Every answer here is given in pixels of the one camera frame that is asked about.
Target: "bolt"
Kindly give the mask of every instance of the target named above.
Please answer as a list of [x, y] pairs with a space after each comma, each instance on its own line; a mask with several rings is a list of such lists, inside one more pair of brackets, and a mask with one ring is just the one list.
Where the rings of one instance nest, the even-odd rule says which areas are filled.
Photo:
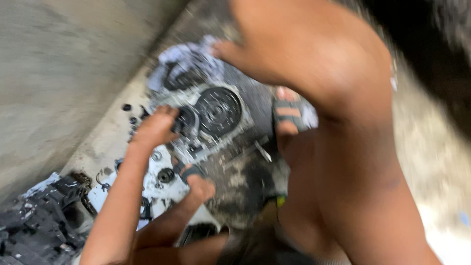
[[153, 161], [160, 161], [160, 159], [162, 159], [162, 153], [156, 151], [150, 156], [150, 158], [152, 158]]

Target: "person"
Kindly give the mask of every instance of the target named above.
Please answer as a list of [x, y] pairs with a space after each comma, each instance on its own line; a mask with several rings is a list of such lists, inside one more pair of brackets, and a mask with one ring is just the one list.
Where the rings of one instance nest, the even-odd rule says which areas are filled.
[[[274, 105], [276, 137], [291, 173], [278, 222], [172, 248], [215, 193], [186, 165], [180, 173], [192, 170], [189, 194], [136, 232], [147, 160], [176, 137], [170, 128], [178, 111], [162, 106], [129, 144], [81, 264], [440, 264], [397, 159], [391, 58], [381, 39], [325, 0], [232, 0], [231, 9], [243, 43], [219, 42], [214, 56], [283, 86]], [[300, 129], [298, 94], [316, 108], [317, 129]]]

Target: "sandal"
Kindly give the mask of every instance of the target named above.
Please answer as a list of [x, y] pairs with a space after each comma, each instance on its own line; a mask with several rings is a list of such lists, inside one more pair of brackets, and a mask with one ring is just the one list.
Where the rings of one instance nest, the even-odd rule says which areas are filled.
[[181, 170], [185, 168], [185, 164], [178, 158], [175, 157], [175, 159], [178, 160], [178, 163], [173, 167], [173, 172], [177, 173], [180, 176], [181, 180], [183, 180], [183, 183], [185, 183], [186, 185], [188, 185], [187, 177], [192, 174], [198, 174], [201, 176], [201, 178], [206, 179], [203, 170], [197, 165], [193, 165], [191, 168], [185, 170], [183, 174], [180, 174]]
[[[280, 123], [282, 121], [291, 121], [294, 123], [294, 125], [298, 128], [299, 132], [303, 132], [307, 130], [307, 126], [303, 123], [302, 118], [301, 118], [301, 108], [304, 105], [301, 100], [298, 101], [287, 101], [285, 99], [278, 99], [274, 98], [273, 99], [273, 118], [276, 121], [276, 123]], [[292, 110], [298, 110], [300, 116], [294, 116], [294, 115], [278, 115], [276, 112], [280, 108], [285, 108], [285, 109], [292, 109]]]

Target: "foot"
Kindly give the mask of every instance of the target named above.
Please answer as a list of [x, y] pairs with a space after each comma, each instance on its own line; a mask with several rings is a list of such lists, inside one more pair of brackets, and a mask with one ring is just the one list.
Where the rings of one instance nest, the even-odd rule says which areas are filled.
[[[175, 157], [172, 157], [172, 165], [175, 167], [179, 163], [179, 160]], [[186, 164], [180, 172], [180, 176], [183, 176], [185, 171], [192, 168], [193, 164]], [[209, 179], [204, 179], [201, 174], [190, 174], [186, 177], [186, 182], [190, 186], [190, 193], [197, 196], [202, 202], [205, 202], [216, 194], [216, 187], [214, 183]]]
[[[287, 101], [292, 103], [300, 102], [301, 98], [298, 93], [287, 87], [278, 87], [276, 90], [276, 100]], [[299, 133], [299, 128], [292, 119], [279, 119], [277, 117], [293, 117], [301, 119], [301, 111], [299, 108], [293, 107], [277, 107], [274, 106], [275, 115], [275, 132], [278, 142], [278, 151], [283, 153], [284, 148], [290, 141], [291, 137]]]

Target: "concrete floor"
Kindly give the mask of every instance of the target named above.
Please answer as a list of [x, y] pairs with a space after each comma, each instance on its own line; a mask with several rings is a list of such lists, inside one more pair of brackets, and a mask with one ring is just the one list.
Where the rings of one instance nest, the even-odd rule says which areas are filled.
[[[191, 3], [170, 33], [169, 39], [173, 40], [167, 39], [161, 48], [176, 40], [198, 39], [196, 34], [180, 36], [180, 29], [185, 26], [190, 30], [200, 27], [206, 33], [216, 32], [215, 35], [231, 37], [231, 27], [227, 23], [218, 23], [219, 16], [215, 11], [220, 7], [211, 6], [208, 2], [214, 0]], [[360, 8], [353, 9], [365, 16]], [[205, 13], [206, 17], [196, 22], [194, 17], [200, 13]], [[210, 31], [208, 28], [214, 25], [218, 29]], [[394, 45], [390, 47], [397, 82], [393, 114], [398, 157], [419, 208], [427, 239], [445, 265], [471, 264], [470, 141], [450, 120], [448, 106], [427, 92], [402, 53]], [[120, 107], [123, 103], [137, 106], [146, 102], [147, 71], [148, 67], [143, 67], [127, 85], [77, 149], [63, 173], [82, 170], [95, 176], [106, 167], [113, 168], [114, 159], [124, 154], [129, 131], [128, 114]]]
[[0, 204], [66, 164], [187, 2], [0, 1]]

